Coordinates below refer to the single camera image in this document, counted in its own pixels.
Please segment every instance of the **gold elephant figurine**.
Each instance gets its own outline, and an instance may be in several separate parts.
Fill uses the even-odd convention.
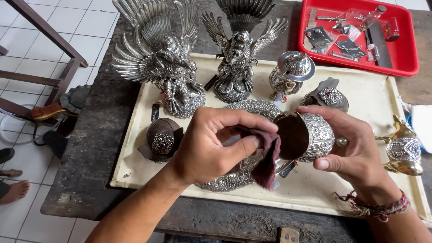
[[[386,152],[390,161],[383,167],[394,173],[420,176],[423,168],[420,164],[420,142],[417,135],[407,121],[397,115],[393,115],[393,119],[396,131],[387,136],[375,136],[375,140],[383,140],[387,144]]]

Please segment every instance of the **cream tray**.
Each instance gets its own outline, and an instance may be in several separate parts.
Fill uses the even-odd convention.
[[[214,55],[195,54],[191,59],[197,63],[197,81],[203,86],[216,74],[220,60]],[[249,99],[270,100],[273,93],[269,85],[270,71],[276,66],[274,61],[259,61],[254,69],[254,88]],[[300,105],[303,96],[318,86],[328,77],[339,79],[337,86],[349,101],[348,114],[367,121],[378,136],[394,131],[392,114],[403,117],[400,97],[394,77],[335,67],[316,67],[315,75],[303,83],[301,90],[287,96],[288,101],[280,105],[283,111],[292,111]],[[123,147],[110,183],[111,186],[138,189],[145,185],[164,165],[145,159],[137,148],[145,144],[146,129],[151,123],[152,104],[160,102],[163,95],[151,83],[143,83],[127,129]],[[213,88],[206,92],[206,106],[222,108],[227,104],[215,95]],[[187,128],[190,119],[174,118],[161,106],[159,117],[167,117]],[[383,163],[388,162],[385,144],[378,141]],[[408,194],[412,208],[428,225],[432,216],[426,199],[420,176],[406,176],[390,173],[398,186]],[[351,185],[337,174],[315,170],[312,163],[299,163],[294,170],[283,179],[276,176],[280,184],[273,192],[259,187],[256,183],[231,192],[211,192],[191,185],[182,196],[208,198],[224,201],[235,201],[248,204],[287,208],[301,211],[350,215],[348,203],[336,199],[335,192],[346,195]]]

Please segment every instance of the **white tile floor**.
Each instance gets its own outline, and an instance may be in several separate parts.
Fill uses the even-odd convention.
[[[93,84],[119,17],[111,0],[25,0],[48,21],[89,63],[79,67],[70,87]],[[429,10],[426,0],[383,0],[413,10]],[[0,56],[0,70],[58,78],[69,57],[5,1],[0,0],[0,45],[9,50]],[[0,78],[0,97],[18,104],[43,105],[50,87]],[[8,119],[4,136],[23,142],[31,137],[32,124]],[[1,142],[0,149],[12,147]],[[59,160],[47,147],[34,144],[15,145],[15,156],[0,169],[21,169],[14,180],[30,180],[27,196],[0,207],[0,243],[83,243],[97,222],[42,215],[40,207],[54,181]],[[163,234],[153,233],[149,240],[163,241]]]

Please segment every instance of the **hand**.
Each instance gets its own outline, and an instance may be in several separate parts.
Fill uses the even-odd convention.
[[[335,138],[348,140],[344,147],[334,145],[329,155],[316,159],[315,169],[336,172],[351,183],[359,198],[364,194],[361,200],[366,203],[390,203],[400,199],[397,185],[382,166],[372,127],[367,122],[323,106],[300,106],[296,111],[321,115],[330,124]],[[382,194],[384,198],[377,198],[375,194]]]
[[[243,125],[270,133],[278,127],[262,116],[244,110],[198,108],[173,159],[167,164],[185,184],[206,183],[227,173],[260,146],[256,136],[244,137],[231,146],[221,140],[230,137],[225,127]]]

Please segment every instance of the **silver teapot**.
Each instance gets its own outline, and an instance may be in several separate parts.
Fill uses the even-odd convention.
[[[275,99],[278,93],[284,95],[296,94],[303,81],[315,74],[315,63],[306,53],[287,51],[277,60],[277,66],[269,76],[270,86],[275,91],[270,99]]]

